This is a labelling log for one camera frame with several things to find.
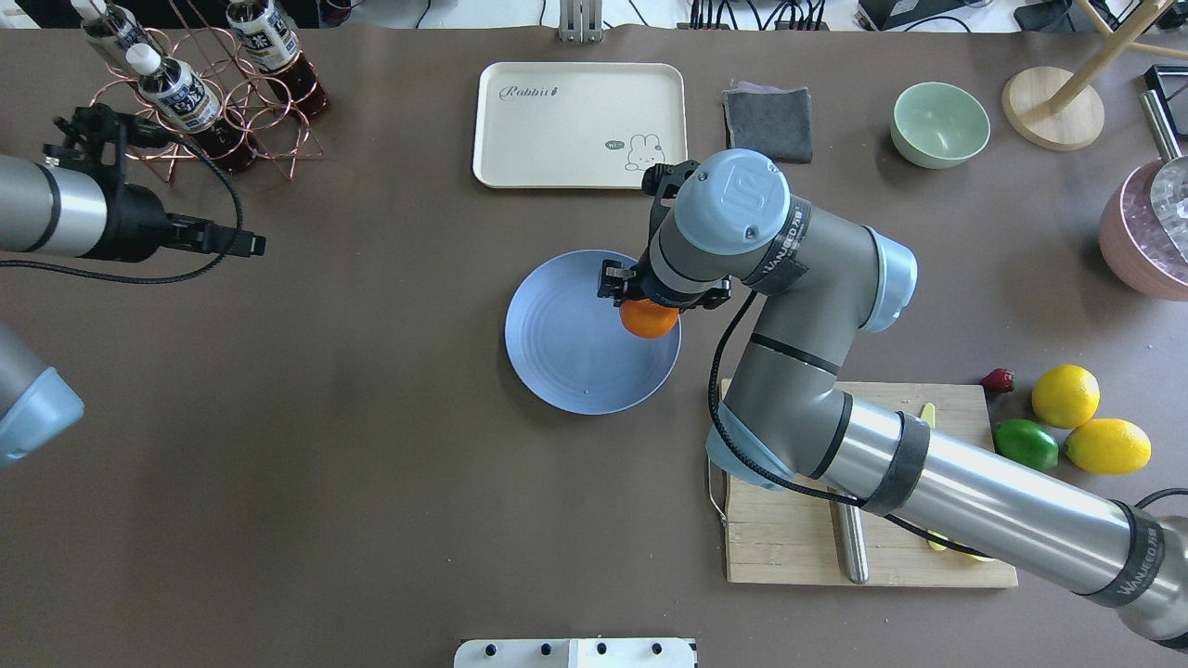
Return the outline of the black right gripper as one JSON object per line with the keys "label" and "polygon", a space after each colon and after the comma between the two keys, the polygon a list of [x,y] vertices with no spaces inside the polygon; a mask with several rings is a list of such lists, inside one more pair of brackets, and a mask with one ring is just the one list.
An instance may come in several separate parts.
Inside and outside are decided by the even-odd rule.
{"label": "black right gripper", "polygon": [[665,206],[665,201],[676,197],[680,185],[695,174],[697,166],[697,160],[683,160],[680,164],[657,163],[642,174],[642,194],[652,198],[646,250],[632,266],[604,259],[598,286],[599,300],[612,300],[614,305],[651,300],[663,307],[704,310],[714,310],[731,300],[729,278],[722,278],[713,286],[697,292],[680,291],[678,288],[672,288],[661,279],[651,259],[651,252],[659,250],[659,228],[671,212],[671,206]]}

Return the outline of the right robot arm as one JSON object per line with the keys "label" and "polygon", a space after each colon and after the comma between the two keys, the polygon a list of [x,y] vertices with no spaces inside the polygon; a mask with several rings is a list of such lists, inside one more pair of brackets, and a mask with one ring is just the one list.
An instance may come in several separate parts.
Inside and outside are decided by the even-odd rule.
{"label": "right robot arm", "polygon": [[1135,634],[1184,651],[1184,518],[1091,494],[909,412],[857,399],[836,377],[859,330],[887,329],[917,281],[911,250],[798,198],[751,149],[658,163],[637,265],[607,261],[599,294],[716,308],[737,277],[765,296],[707,449],[758,486],[803,475],[845,503],[921,527],[1113,609]]}

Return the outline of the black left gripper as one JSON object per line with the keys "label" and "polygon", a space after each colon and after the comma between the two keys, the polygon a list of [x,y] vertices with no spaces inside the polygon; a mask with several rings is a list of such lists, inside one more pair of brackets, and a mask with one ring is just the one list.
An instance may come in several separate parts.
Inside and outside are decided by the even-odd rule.
{"label": "black left gripper", "polygon": [[157,122],[103,103],[77,107],[53,125],[62,144],[43,147],[51,212],[43,253],[95,261],[144,261],[168,237],[202,254],[264,256],[267,239],[249,231],[220,231],[203,218],[168,214],[162,200],[126,178],[127,149],[165,149],[173,133]]}

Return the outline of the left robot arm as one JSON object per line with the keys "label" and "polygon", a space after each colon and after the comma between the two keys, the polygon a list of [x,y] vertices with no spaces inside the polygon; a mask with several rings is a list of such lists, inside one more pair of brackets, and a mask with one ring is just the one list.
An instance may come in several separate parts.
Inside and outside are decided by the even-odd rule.
{"label": "left robot arm", "polygon": [[[211,257],[263,256],[266,239],[247,231],[239,193],[225,170],[235,212],[233,225],[166,212],[147,187],[132,185],[127,149],[165,149],[184,144],[144,116],[93,103],[56,118],[64,140],[45,145],[42,160],[4,157],[4,267],[137,284],[135,277],[65,266],[82,261],[145,261],[171,248]],[[61,435],[84,415],[84,402],[56,368],[34,353],[15,330],[1,329],[1,461],[11,466]]]}

